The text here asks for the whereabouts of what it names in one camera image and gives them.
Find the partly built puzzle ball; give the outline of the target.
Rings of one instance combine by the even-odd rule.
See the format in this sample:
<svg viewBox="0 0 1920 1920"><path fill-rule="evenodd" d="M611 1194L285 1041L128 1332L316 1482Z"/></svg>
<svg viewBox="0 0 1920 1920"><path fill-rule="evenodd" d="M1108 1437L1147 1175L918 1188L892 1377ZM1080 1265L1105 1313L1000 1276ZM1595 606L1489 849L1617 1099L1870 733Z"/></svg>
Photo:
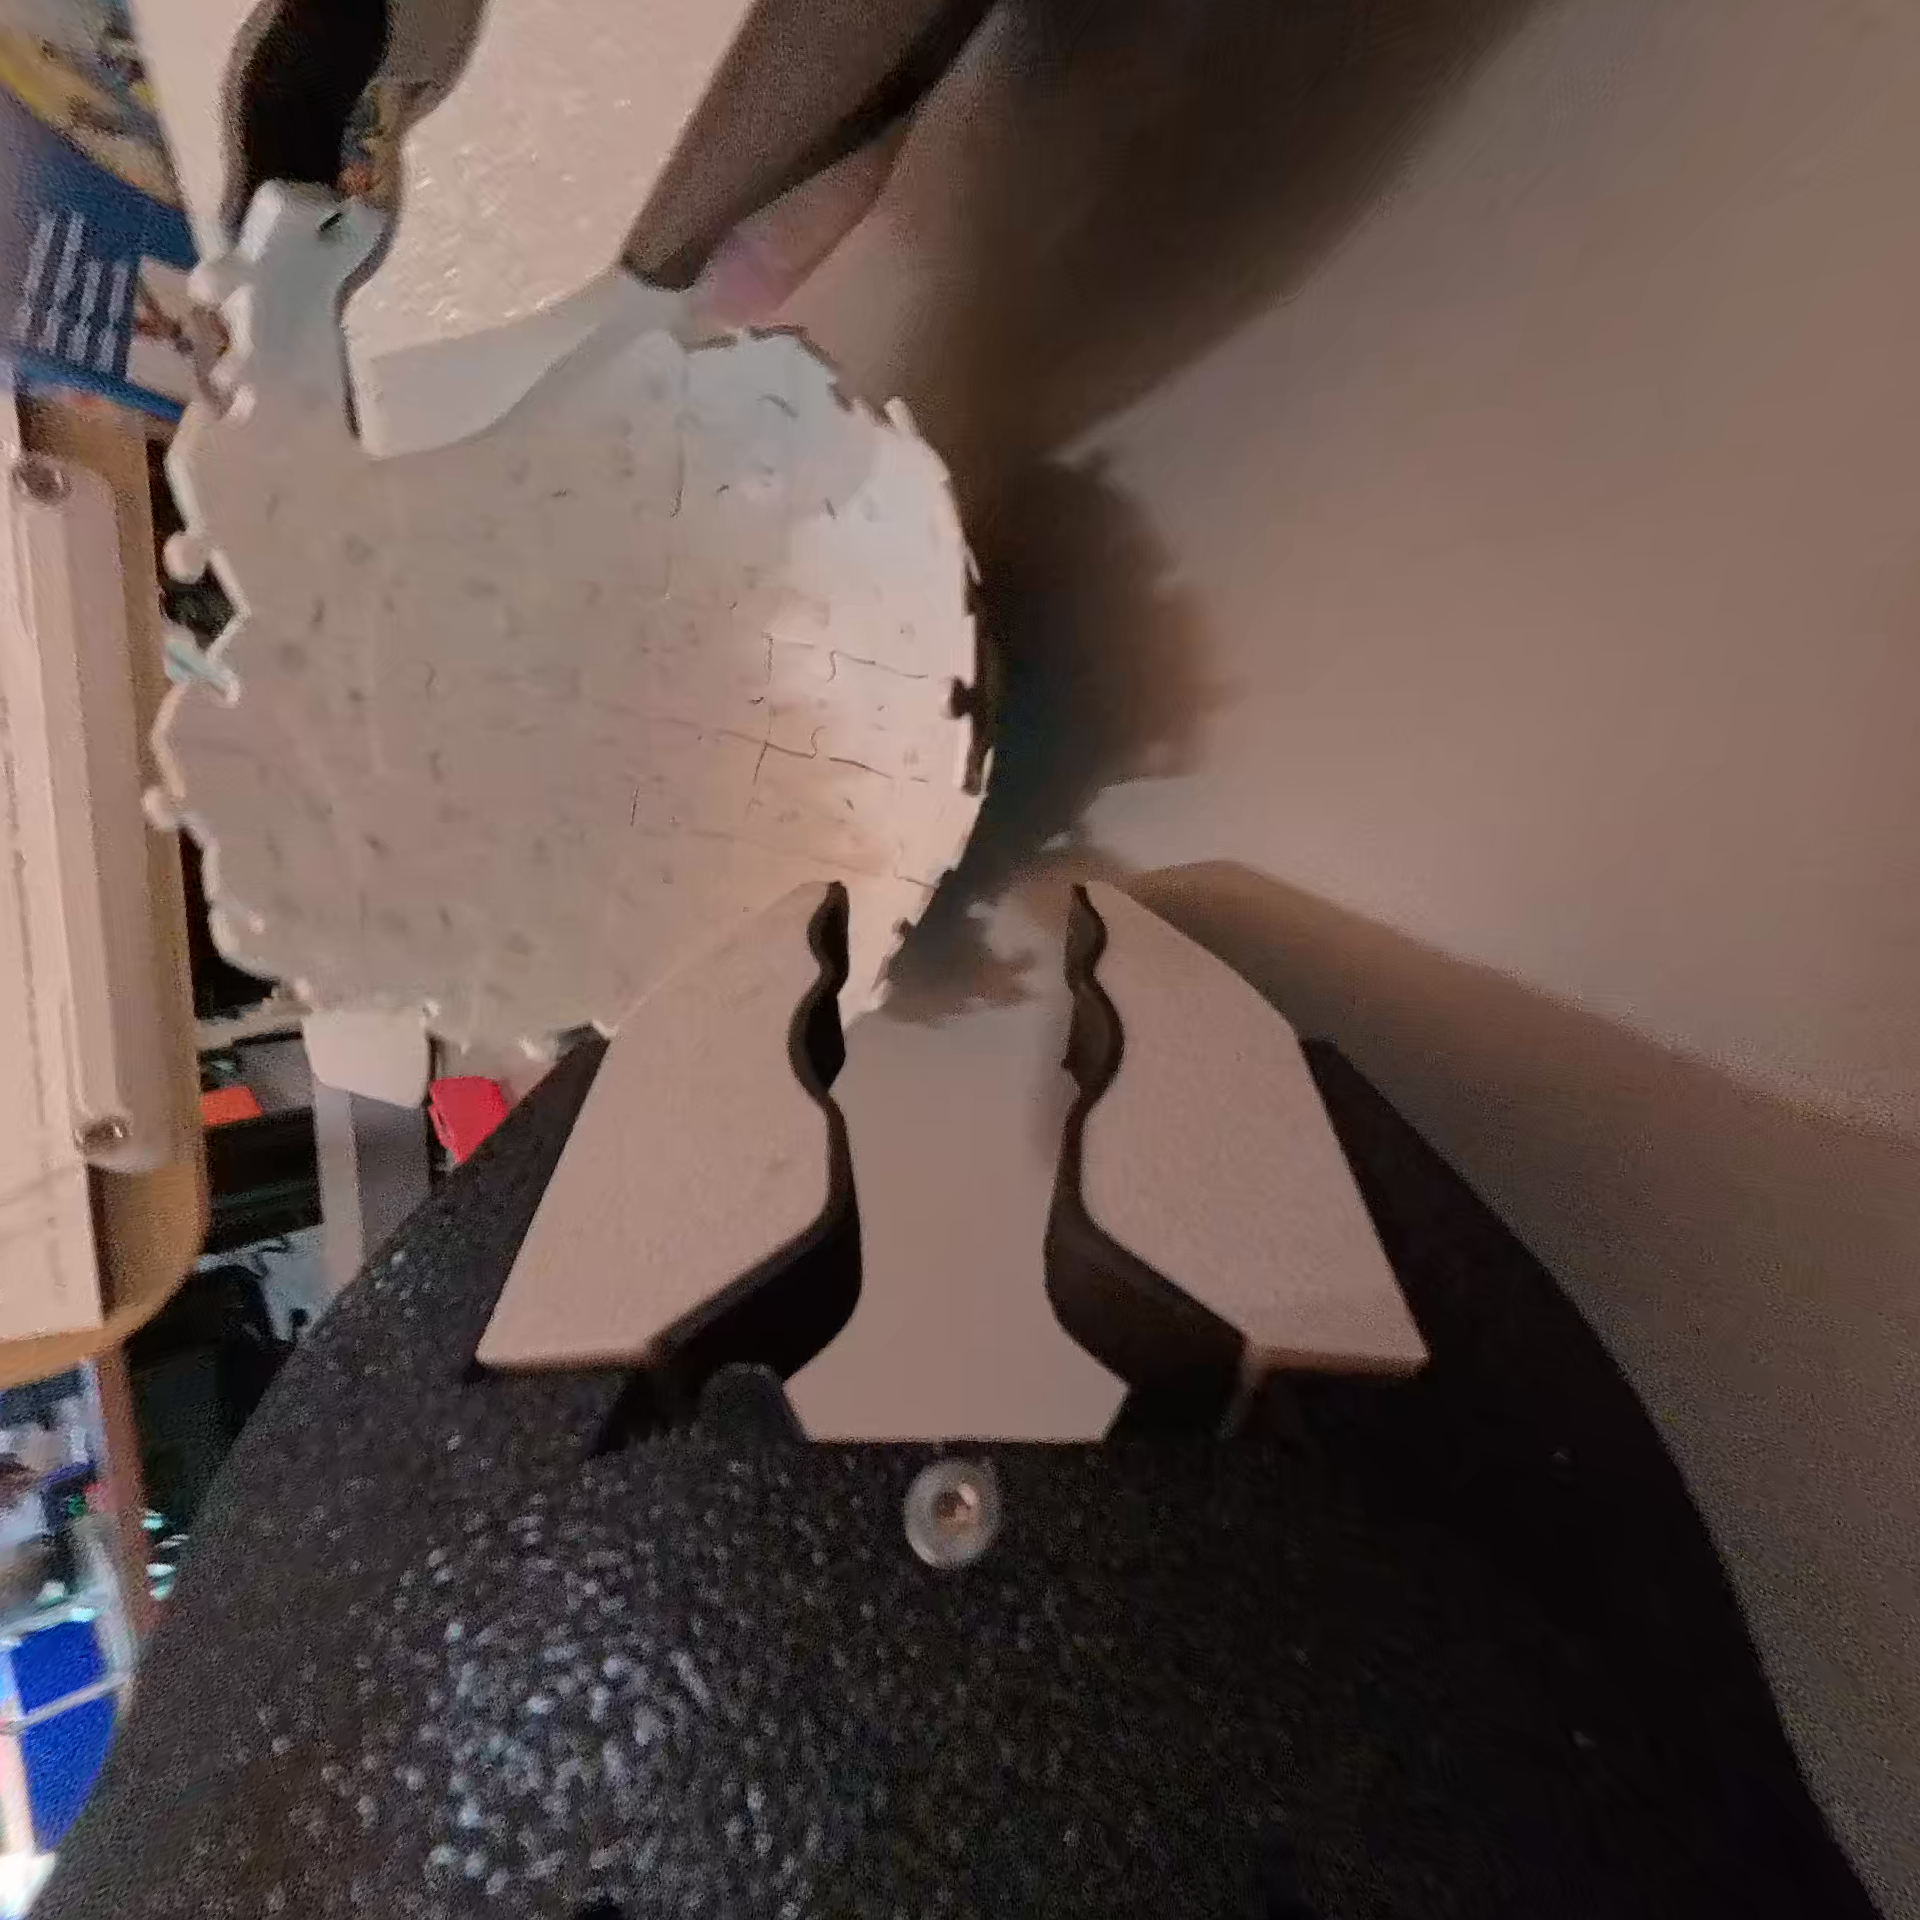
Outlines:
<svg viewBox="0 0 1920 1920"><path fill-rule="evenodd" d="M166 454L230 620L166 692L150 812L207 925L310 1013L536 1049L805 882L879 1006L991 765L943 460L791 329L684 345L623 271L463 439L372 451L343 301L372 209L269 183L198 275L214 399Z"/></svg>

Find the person's right hand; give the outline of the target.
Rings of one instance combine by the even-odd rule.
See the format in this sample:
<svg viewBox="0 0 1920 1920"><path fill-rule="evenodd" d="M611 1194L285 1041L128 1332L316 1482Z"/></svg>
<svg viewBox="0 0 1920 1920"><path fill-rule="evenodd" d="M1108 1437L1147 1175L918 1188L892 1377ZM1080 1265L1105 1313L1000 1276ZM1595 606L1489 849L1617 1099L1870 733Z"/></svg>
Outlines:
<svg viewBox="0 0 1920 1920"><path fill-rule="evenodd" d="M1528 4L935 4L849 154L703 275L976 494L1301 292Z"/></svg>

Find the blue storage bin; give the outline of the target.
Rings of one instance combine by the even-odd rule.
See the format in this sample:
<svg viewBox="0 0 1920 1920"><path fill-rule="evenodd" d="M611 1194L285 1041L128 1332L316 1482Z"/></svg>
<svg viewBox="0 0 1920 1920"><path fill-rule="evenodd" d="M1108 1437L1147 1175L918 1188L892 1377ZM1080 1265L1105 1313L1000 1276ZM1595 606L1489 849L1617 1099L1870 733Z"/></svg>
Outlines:
<svg viewBox="0 0 1920 1920"><path fill-rule="evenodd" d="M5 1855L52 1854L101 1779L128 1685L113 1635L88 1602L5 1622Z"/></svg>

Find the wooden sheet holder board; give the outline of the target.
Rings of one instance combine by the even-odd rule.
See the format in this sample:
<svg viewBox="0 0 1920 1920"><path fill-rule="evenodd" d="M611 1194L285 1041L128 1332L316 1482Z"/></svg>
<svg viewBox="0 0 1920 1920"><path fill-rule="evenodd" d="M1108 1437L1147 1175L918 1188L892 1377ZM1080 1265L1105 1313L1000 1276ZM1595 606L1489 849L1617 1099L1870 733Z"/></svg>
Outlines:
<svg viewBox="0 0 1920 1920"><path fill-rule="evenodd" d="M166 691L165 620L153 541L150 442L132 414L107 402L25 399L15 396L25 451L99 473L113 501L123 597L134 651L142 805L158 782L153 723ZM200 1146L200 1093L193 995L187 962L181 845L148 817L153 914L166 999L165 1035L174 1070L175 1146L171 1159L139 1175L88 1171L91 1235L102 1319L80 1335L5 1342L5 1385L56 1374L123 1342L174 1293L198 1257L207 1226Z"/></svg>

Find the white clamp bar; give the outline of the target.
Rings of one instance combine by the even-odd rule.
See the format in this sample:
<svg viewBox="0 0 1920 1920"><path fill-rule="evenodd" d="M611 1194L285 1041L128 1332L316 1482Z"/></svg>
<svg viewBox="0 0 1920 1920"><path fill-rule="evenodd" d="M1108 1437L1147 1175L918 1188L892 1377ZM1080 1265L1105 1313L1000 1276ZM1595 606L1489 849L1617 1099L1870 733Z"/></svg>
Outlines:
<svg viewBox="0 0 1920 1920"><path fill-rule="evenodd" d="M111 491L22 451L32 626L52 729L78 1142L88 1169L139 1175L175 1146L153 914L134 651Z"/></svg>

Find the blue puzzle box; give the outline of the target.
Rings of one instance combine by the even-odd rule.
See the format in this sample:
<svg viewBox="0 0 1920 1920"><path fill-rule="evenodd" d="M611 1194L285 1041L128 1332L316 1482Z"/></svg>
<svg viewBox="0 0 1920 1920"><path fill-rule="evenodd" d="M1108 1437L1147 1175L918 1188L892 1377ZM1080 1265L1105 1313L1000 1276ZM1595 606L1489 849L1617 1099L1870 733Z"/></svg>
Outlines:
<svg viewBox="0 0 1920 1920"><path fill-rule="evenodd" d="M1 364L174 425L193 237L128 4L1 4Z"/></svg>

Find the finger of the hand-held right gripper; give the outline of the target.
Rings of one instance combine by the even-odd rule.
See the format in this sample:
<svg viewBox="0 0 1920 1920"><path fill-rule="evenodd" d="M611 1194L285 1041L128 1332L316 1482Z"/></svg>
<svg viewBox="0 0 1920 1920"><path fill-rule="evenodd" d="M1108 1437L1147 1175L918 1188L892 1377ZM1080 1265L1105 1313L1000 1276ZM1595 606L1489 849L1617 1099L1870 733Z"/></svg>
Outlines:
<svg viewBox="0 0 1920 1920"><path fill-rule="evenodd" d="M288 3L132 3L187 226L200 258L224 253L253 193L308 179L318 97Z"/></svg>
<svg viewBox="0 0 1920 1920"><path fill-rule="evenodd" d="M592 305L750 3L388 4L395 203L343 309L377 458L507 414Z"/></svg>

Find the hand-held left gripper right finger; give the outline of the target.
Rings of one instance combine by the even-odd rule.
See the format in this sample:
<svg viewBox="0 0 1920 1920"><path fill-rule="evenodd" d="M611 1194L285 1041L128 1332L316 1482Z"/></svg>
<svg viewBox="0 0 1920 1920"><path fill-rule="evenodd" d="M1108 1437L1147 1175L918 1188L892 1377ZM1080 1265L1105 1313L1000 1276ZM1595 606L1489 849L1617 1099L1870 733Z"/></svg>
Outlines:
<svg viewBox="0 0 1920 1920"><path fill-rule="evenodd" d="M1279 1010L1123 889L1071 889L1047 1300L1129 1401L1228 1431L1276 1377L1413 1379L1429 1342Z"/></svg>

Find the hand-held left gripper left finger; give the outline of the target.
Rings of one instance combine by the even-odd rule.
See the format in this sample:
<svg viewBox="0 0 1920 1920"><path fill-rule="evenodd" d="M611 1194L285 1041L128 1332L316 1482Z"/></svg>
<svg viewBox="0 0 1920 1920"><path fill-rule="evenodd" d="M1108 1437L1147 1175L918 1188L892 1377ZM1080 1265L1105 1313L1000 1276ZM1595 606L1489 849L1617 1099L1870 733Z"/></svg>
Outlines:
<svg viewBox="0 0 1920 1920"><path fill-rule="evenodd" d="M847 1123L849 898L806 881L621 1019L475 1347L484 1377L604 1374L688 1409L789 1385L862 1285Z"/></svg>

